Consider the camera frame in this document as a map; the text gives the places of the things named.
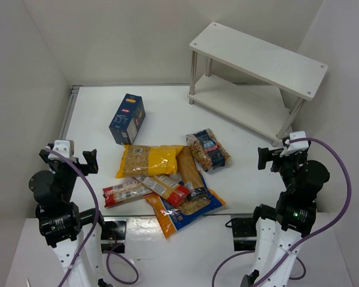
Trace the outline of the yellow pasta bag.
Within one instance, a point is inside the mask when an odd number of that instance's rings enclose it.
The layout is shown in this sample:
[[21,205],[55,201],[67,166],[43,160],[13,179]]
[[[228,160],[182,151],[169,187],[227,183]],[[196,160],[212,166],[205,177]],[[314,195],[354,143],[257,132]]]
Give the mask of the yellow pasta bag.
[[184,145],[125,145],[117,179],[136,176],[156,176],[176,174],[177,156]]

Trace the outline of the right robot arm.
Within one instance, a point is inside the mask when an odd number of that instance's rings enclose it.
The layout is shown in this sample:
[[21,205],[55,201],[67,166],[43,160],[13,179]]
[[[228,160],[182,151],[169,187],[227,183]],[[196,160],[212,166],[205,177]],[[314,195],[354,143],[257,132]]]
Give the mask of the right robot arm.
[[252,273],[242,279],[242,286],[253,286],[259,280],[264,286],[287,285],[300,250],[290,248],[311,233],[317,213],[315,199],[330,179],[327,168],[308,160],[306,151],[286,156],[282,151],[258,149],[258,169],[271,162],[271,171],[281,175],[286,190],[280,193],[275,207],[261,204],[254,210],[255,262]]

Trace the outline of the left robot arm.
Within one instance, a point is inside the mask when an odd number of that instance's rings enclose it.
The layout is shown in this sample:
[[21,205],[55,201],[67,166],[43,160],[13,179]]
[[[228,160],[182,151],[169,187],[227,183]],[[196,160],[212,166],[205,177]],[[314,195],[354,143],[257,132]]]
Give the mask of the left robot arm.
[[[97,151],[84,151],[86,163],[74,157],[73,141],[56,140],[39,152],[47,170],[34,174],[29,189],[37,202],[39,232],[57,256],[65,273],[60,286],[110,286],[104,268],[101,234],[104,218],[87,175],[98,173]],[[87,185],[94,208],[80,211],[71,201],[77,178]]]

